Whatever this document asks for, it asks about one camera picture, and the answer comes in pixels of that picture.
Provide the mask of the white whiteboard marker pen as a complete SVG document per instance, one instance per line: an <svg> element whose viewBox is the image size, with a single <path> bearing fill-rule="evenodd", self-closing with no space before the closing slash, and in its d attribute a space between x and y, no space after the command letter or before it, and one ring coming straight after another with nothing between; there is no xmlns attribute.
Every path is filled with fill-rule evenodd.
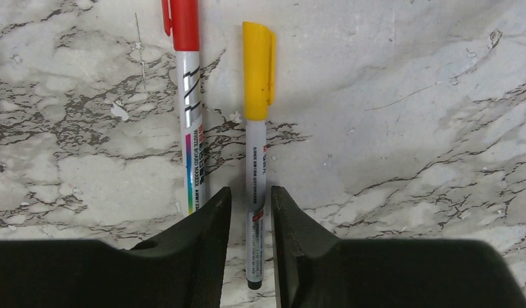
<svg viewBox="0 0 526 308"><path fill-rule="evenodd" d="M206 203L203 104L201 100L200 51L176 51L177 110L182 134L185 170L186 214Z"/></svg>

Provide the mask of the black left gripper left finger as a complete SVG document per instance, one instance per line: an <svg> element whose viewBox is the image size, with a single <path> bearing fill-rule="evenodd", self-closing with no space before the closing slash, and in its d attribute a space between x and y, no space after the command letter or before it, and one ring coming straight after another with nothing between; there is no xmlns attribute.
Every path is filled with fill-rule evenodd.
<svg viewBox="0 0 526 308"><path fill-rule="evenodd" d="M0 307L218 307L232 194L131 249L94 239L0 240Z"/></svg>

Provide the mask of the red pen cap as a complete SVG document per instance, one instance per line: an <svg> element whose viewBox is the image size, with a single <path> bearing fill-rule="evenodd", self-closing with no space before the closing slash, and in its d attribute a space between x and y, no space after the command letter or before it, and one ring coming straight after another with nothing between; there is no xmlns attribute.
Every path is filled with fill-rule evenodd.
<svg viewBox="0 0 526 308"><path fill-rule="evenodd" d="M200 51L198 0L162 0L164 32L176 51Z"/></svg>

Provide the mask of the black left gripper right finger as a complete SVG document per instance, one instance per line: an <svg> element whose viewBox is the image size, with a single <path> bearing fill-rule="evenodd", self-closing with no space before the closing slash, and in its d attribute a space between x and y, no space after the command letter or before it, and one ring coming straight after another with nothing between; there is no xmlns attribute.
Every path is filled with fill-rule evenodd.
<svg viewBox="0 0 526 308"><path fill-rule="evenodd" d="M342 239L271 189L278 307L526 307L498 252L463 239Z"/></svg>

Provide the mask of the thin white black pen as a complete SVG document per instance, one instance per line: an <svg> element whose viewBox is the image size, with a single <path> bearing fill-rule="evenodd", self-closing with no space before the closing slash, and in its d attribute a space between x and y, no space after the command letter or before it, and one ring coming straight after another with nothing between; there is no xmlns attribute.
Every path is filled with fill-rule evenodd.
<svg viewBox="0 0 526 308"><path fill-rule="evenodd" d="M264 218L267 191L267 131L264 121L248 120L246 125L246 270L248 288L258 290L263 281Z"/></svg>

